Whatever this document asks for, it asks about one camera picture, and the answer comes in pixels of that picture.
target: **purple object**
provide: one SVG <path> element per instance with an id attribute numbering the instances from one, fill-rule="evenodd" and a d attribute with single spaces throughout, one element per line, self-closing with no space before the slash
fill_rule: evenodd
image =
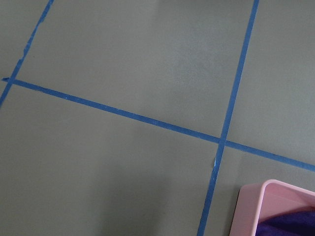
<path id="1" fill-rule="evenodd" d="M 315 211 L 301 211 L 258 224 L 255 236 L 315 236 Z"/>

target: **pink plastic box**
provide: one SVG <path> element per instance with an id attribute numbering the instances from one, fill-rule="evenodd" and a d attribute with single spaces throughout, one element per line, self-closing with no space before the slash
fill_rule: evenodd
<path id="1" fill-rule="evenodd" d="M 255 236 L 257 224 L 274 216 L 315 209 L 315 193 L 270 179 L 244 185 L 239 193 L 230 236 Z"/>

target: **painter's tape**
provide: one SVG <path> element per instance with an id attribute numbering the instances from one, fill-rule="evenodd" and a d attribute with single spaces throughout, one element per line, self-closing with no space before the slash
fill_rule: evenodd
<path id="1" fill-rule="evenodd" d="M 197 236 L 203 236 L 204 232 L 205 232 L 206 223 L 207 223 L 207 219 L 208 219 L 208 215 L 209 215 L 209 210 L 210 210 L 210 206 L 211 206 L 211 202 L 212 202 L 212 198 L 213 198 L 213 194 L 214 194 L 214 189 L 215 189 L 218 174 L 219 174 L 220 164 L 221 164 L 221 160 L 222 160 L 222 156 L 223 156 L 223 152 L 224 152 L 225 141 L 227 138 L 229 127 L 230 127 L 232 114 L 233 114 L 233 110 L 234 110 L 234 105 L 235 105 L 235 100 L 236 100 L 238 88 L 240 85 L 240 81 L 242 78 L 246 54 L 247 54 L 248 46 L 249 46 L 250 39 L 251 39 L 251 34 L 252 34 L 253 25 L 255 22 L 256 13 L 258 10 L 258 4 L 259 4 L 259 0 L 254 0 L 253 6 L 252 6 L 251 16 L 250 16 L 248 26 L 246 29 L 245 39 L 243 42 L 243 47 L 242 47 L 239 63 L 238 63 L 237 70 L 236 70 L 236 75 L 235 75 L 235 79 L 234 79 L 234 83 L 233 83 L 233 88 L 232 88 L 230 100 L 228 103 L 228 107 L 227 107 L 227 111 L 226 111 L 226 115 L 225 115 L 225 119 L 224 119 L 224 123 L 223 123 L 223 127 L 222 127 L 220 142 L 218 145 L 218 150 L 217 150 L 216 159 L 215 159 L 215 166 L 214 166 L 213 171 L 211 173 L 209 188 L 207 191 L 206 200 L 205 200 L 204 208 L 203 208 L 201 219 L 200 219 Z"/>
<path id="2" fill-rule="evenodd" d="M 258 156 L 262 156 L 262 157 L 265 157 L 265 158 L 268 158 L 268 159 L 271 159 L 274 161 L 279 161 L 279 162 L 286 163 L 286 164 L 291 165 L 291 166 L 295 166 L 295 167 L 299 167 L 299 168 L 302 168 L 305 170 L 315 172 L 315 165 L 312 165 L 309 163 L 294 160 L 294 159 L 291 159 L 291 158 L 288 158 L 285 156 L 276 155 L 276 154 L 273 154 L 273 153 L 270 153 L 267 151 L 262 151 L 262 150 L 259 150 L 259 149 L 253 148 L 253 147 L 249 147 L 249 146 L 238 144 L 238 143 L 231 142 L 231 141 L 226 141 L 225 145 L 227 147 L 230 147 L 230 148 L 238 149 L 238 150 L 248 152 L 251 154 L 255 154 Z"/>
<path id="3" fill-rule="evenodd" d="M 39 18 L 39 20 L 38 20 L 38 22 L 37 22 L 37 24 L 36 24 L 36 26 L 35 26 L 35 28 L 33 30 L 33 32 L 31 33 L 31 36 L 30 36 L 30 38 L 29 38 L 29 40 L 28 40 L 28 42 L 27 42 L 27 44 L 26 44 L 26 46 L 24 48 L 23 56 L 18 60 L 16 66 L 15 66 L 15 68 L 14 68 L 14 70 L 13 70 L 9 80 L 7 81 L 7 84 L 6 84 L 2 94 L 1 94 L 0 107 L 2 106 L 5 98 L 7 97 L 8 93 L 9 93 L 9 91 L 10 91 L 12 85 L 13 85 L 13 82 L 14 82 L 15 78 L 16 78 L 17 74 L 20 71 L 20 68 L 21 68 L 21 66 L 22 66 L 22 64 L 24 62 L 24 59 L 25 59 L 25 57 L 27 56 L 27 54 L 28 54 L 28 52 L 30 50 L 30 47 L 32 45 L 33 39 L 35 37 L 35 34 L 36 34 L 37 30 L 38 30 L 39 25 L 44 21 L 44 19 L 45 19 L 46 15 L 47 15 L 51 5 L 53 4 L 53 2 L 54 2 L 54 0 L 49 0 L 48 1 L 48 3 L 46 5 L 43 13 L 41 14 L 41 16 L 40 16 L 40 18 Z"/>
<path id="4" fill-rule="evenodd" d="M 2 79 L 2 81 L 8 82 L 9 78 L 4 78 L 4 79 Z M 169 123 L 166 123 L 166 122 L 163 122 L 163 121 L 159 121 L 159 120 L 156 120 L 156 119 L 152 119 L 152 118 L 149 118 L 149 117 L 141 116 L 141 115 L 138 115 L 138 114 L 135 114 L 135 113 L 127 112 L 127 111 L 124 111 L 124 110 L 121 110 L 121 109 L 118 109 L 118 108 L 110 107 L 110 106 L 107 106 L 107 105 L 104 105 L 104 104 L 101 104 L 101 103 L 97 103 L 97 102 L 93 102 L 93 101 L 90 101 L 90 100 L 86 100 L 84 98 L 76 97 L 76 96 L 69 95 L 69 94 L 66 94 L 66 93 L 63 93 L 63 92 L 58 92 L 58 91 L 55 91 L 55 90 L 52 90 L 52 89 L 49 89 L 49 88 L 43 88 L 41 86 L 30 84 L 30 83 L 27 83 L 27 82 L 24 82 L 24 81 L 21 81 L 21 80 L 14 80 L 13 84 L 19 85 L 19 86 L 22 86 L 22 87 L 25 87 L 25 88 L 28 88 L 28 89 L 40 91 L 40 92 L 43 92 L 45 94 L 49 94 L 49 95 L 52 95 L 52 96 L 55 96 L 55 97 L 63 98 L 63 99 L 66 99 L 66 100 L 69 100 L 69 101 L 72 101 L 72 102 L 80 103 L 80 104 L 83 104 L 83 105 L 86 105 L 86 106 L 89 106 L 89 107 L 94 107 L 94 108 L 97 108 L 97 109 L 100 109 L 100 110 L 103 110 L 103 111 L 107 111 L 107 112 L 110 112 L 110 113 L 114 113 L 114 114 L 117 114 L 117 115 L 120 115 L 120 116 L 123 116 L 123 117 L 131 118 L 131 119 L 135 119 L 135 120 L 138 120 L 138 121 L 141 121 L 141 122 L 144 122 L 144 123 L 148 123 L 148 124 L 152 124 L 152 125 L 155 125 L 155 126 L 159 126 L 159 127 L 162 127 L 162 128 L 165 128 L 165 129 L 169 129 L 169 130 L 172 130 L 172 131 L 175 131 L 175 132 L 178 132 L 178 133 L 182 133 L 182 134 L 193 136 L 193 137 L 196 137 L 196 138 L 199 138 L 199 139 L 207 140 L 207 141 L 210 141 L 210 142 L 213 142 L 213 143 L 216 143 L 216 144 L 218 144 L 219 140 L 220 140 L 219 138 L 211 136 L 211 135 L 208 135 L 208 134 L 197 132 L 197 131 L 194 131 L 194 130 L 191 130 L 191 129 L 186 129 L 186 128 L 183 128 L 183 127 L 180 127 L 180 126 L 177 126 L 177 125 L 173 125 L 173 124 L 169 124 Z"/>

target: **floor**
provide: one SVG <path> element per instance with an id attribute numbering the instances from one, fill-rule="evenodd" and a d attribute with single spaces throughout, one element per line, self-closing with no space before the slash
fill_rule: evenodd
<path id="1" fill-rule="evenodd" d="M 227 236 L 315 179 L 315 1 L 5 0 L 0 234 Z"/>

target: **blue tape line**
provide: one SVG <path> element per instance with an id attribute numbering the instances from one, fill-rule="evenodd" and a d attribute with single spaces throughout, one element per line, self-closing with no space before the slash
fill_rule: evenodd
<path id="1" fill-rule="evenodd" d="M 315 165 L 312 165 L 309 163 L 294 160 L 294 159 L 291 159 L 291 158 L 288 158 L 285 156 L 276 155 L 276 154 L 273 154 L 271 152 L 262 151 L 262 150 L 259 150 L 259 149 L 253 148 L 253 147 L 249 147 L 249 146 L 246 146 L 243 144 L 238 144 L 238 143 L 231 142 L 231 141 L 226 141 L 225 145 L 227 147 L 230 147 L 230 148 L 238 149 L 240 151 L 248 152 L 251 154 L 255 154 L 258 156 L 262 156 L 262 157 L 274 160 L 274 161 L 279 161 L 279 162 L 282 162 L 282 163 L 285 163 L 285 164 L 288 164 L 291 166 L 295 166 L 295 167 L 299 167 L 299 168 L 302 168 L 302 169 L 305 169 L 308 171 L 315 172 Z"/>
<path id="2" fill-rule="evenodd" d="M 5 82 L 8 82 L 8 80 L 9 80 L 9 78 L 2 79 L 2 81 L 5 81 Z M 191 130 L 191 129 L 186 129 L 186 128 L 183 128 L 183 127 L 180 127 L 180 126 L 176 126 L 176 125 L 169 124 L 169 123 L 166 123 L 166 122 L 163 122 L 163 121 L 159 121 L 159 120 L 156 120 L 156 119 L 152 119 L 152 118 L 148 118 L 148 117 L 145 117 L 145 116 L 141 116 L 141 115 L 138 115 L 138 114 L 135 114 L 135 113 L 127 112 L 127 111 L 124 111 L 124 110 L 121 110 L 121 109 L 117 109 L 117 108 L 114 108 L 114 107 L 110 107 L 110 106 L 107 106 L 107 105 L 104 105 L 104 104 L 101 104 L 101 103 L 97 103 L 97 102 L 93 102 L 93 101 L 90 101 L 90 100 L 86 100 L 84 98 L 72 96 L 72 95 L 69 95 L 69 94 L 66 94 L 66 93 L 63 93 L 63 92 L 58 92 L 58 91 L 55 91 L 55 90 L 52 90 L 52 89 L 49 89 L 49 88 L 43 88 L 41 86 L 30 84 L 30 83 L 27 83 L 27 82 L 24 82 L 24 81 L 21 81 L 21 80 L 14 80 L 13 84 L 19 85 L 19 86 L 22 86 L 22 87 L 25 87 L 25 88 L 28 88 L 28 89 L 40 91 L 40 92 L 43 92 L 45 94 L 49 94 L 49 95 L 52 95 L 52 96 L 55 96 L 55 97 L 63 98 L 63 99 L 66 99 L 66 100 L 69 100 L 69 101 L 72 101 L 72 102 L 80 103 L 80 104 L 83 104 L 83 105 L 86 105 L 86 106 L 89 106 L 89 107 L 94 107 L 94 108 L 97 108 L 99 110 L 103 110 L 103 111 L 107 111 L 107 112 L 110 112 L 110 113 L 114 113 L 114 114 L 117 114 L 117 115 L 120 115 L 120 116 L 123 116 L 123 117 L 131 118 L 131 119 L 135 119 L 135 120 L 138 120 L 138 121 L 141 121 L 141 122 L 144 122 L 144 123 L 148 123 L 148 124 L 152 124 L 152 125 L 155 125 L 155 126 L 159 126 L 159 127 L 162 127 L 162 128 L 165 128 L 165 129 L 169 129 L 169 130 L 172 130 L 172 131 L 175 131 L 175 132 L 178 132 L 178 133 L 182 133 L 182 134 L 193 136 L 193 137 L 196 137 L 196 138 L 199 138 L 199 139 L 207 140 L 207 141 L 210 141 L 210 142 L 213 142 L 213 143 L 216 143 L 216 144 L 218 144 L 219 140 L 220 140 L 219 138 L 211 136 L 211 135 L 208 135 L 208 134 L 200 133 L 200 132 L 197 132 L 197 131 L 194 131 L 194 130 Z"/>
<path id="3" fill-rule="evenodd" d="M 8 95 L 8 93 L 9 93 L 9 91 L 11 89 L 17 74 L 19 73 L 19 70 L 20 70 L 20 68 L 21 68 L 21 66 L 22 66 L 22 64 L 24 62 L 24 59 L 25 59 L 26 55 L 28 54 L 28 52 L 30 50 L 30 47 L 32 45 L 33 39 L 34 39 L 35 34 L 37 32 L 38 26 L 44 21 L 44 19 L 45 19 L 46 15 L 47 15 L 51 5 L 53 4 L 53 2 L 54 2 L 54 0 L 49 0 L 48 1 L 48 3 L 46 5 L 43 13 L 41 14 L 41 16 L 40 16 L 40 18 L 39 18 L 39 20 L 38 20 L 38 22 L 37 22 L 33 32 L 32 32 L 32 34 L 31 34 L 31 36 L 30 36 L 30 38 L 29 38 L 29 40 L 28 40 L 28 42 L 27 42 L 27 44 L 26 44 L 26 46 L 24 48 L 23 56 L 17 62 L 16 66 L 15 66 L 15 68 L 14 68 L 14 70 L 13 70 L 13 72 L 12 72 L 12 74 L 11 74 L 11 76 L 10 76 L 10 78 L 9 78 L 9 80 L 8 80 L 4 90 L 3 90 L 3 92 L 2 92 L 2 95 L 0 97 L 0 108 L 1 108 L 1 106 L 2 106 L 6 96 Z"/>
<path id="4" fill-rule="evenodd" d="M 218 174 L 219 174 L 220 164 L 221 164 L 221 160 L 222 160 L 222 156 L 223 156 L 223 152 L 224 152 L 226 137 L 227 137 L 228 130 L 230 127 L 232 114 L 233 114 L 233 110 L 234 110 L 234 105 L 235 105 L 235 101 L 236 101 L 236 96 L 237 96 L 238 88 L 239 88 L 240 81 L 242 78 L 246 54 L 247 54 L 248 46 L 249 46 L 250 39 L 251 39 L 251 34 L 252 34 L 253 25 L 255 22 L 256 13 L 258 10 L 258 4 L 259 4 L 259 0 L 254 0 L 253 6 L 252 6 L 252 12 L 251 12 L 248 26 L 246 29 L 245 39 L 243 42 L 243 47 L 242 47 L 239 63 L 237 66 L 237 71 L 236 71 L 236 75 L 235 75 L 235 79 L 234 79 L 234 83 L 233 83 L 233 88 L 232 88 L 230 100 L 228 103 L 228 107 L 227 107 L 227 111 L 226 111 L 226 115 L 225 115 L 225 119 L 224 119 L 224 124 L 222 127 L 220 142 L 218 145 L 218 150 L 217 150 L 217 154 L 216 154 L 216 158 L 215 158 L 215 165 L 214 165 L 212 173 L 211 173 L 209 188 L 207 191 L 205 204 L 204 204 L 204 208 L 203 208 L 201 219 L 200 219 L 197 236 L 203 236 L 204 232 L 205 232 L 206 223 L 207 223 L 208 215 L 209 215 L 209 210 L 210 210 L 210 206 L 211 206 L 211 202 L 212 202 L 212 198 L 213 198 L 213 194 L 214 194 L 214 189 L 215 189 Z"/>

